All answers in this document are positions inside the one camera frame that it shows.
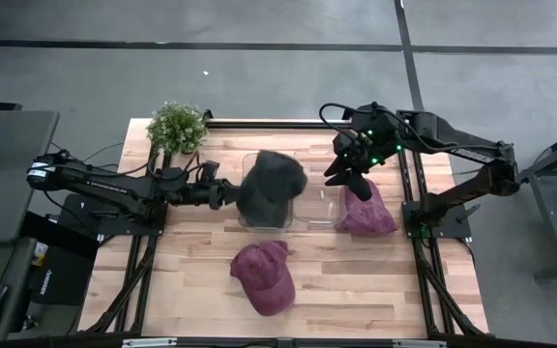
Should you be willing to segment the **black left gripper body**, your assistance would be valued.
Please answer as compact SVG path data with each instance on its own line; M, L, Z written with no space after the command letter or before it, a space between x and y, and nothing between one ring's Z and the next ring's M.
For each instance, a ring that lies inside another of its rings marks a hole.
M219 210L238 199L240 187L226 179L211 182L187 184L181 191L182 205L208 205L211 210Z

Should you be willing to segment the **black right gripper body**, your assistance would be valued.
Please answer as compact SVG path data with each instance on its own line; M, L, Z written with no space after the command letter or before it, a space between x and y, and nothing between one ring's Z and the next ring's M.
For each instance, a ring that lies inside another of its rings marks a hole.
M376 165L383 165L393 155L393 138L373 130L355 133L339 130L333 140L333 150L338 156L351 159L352 172L366 174Z

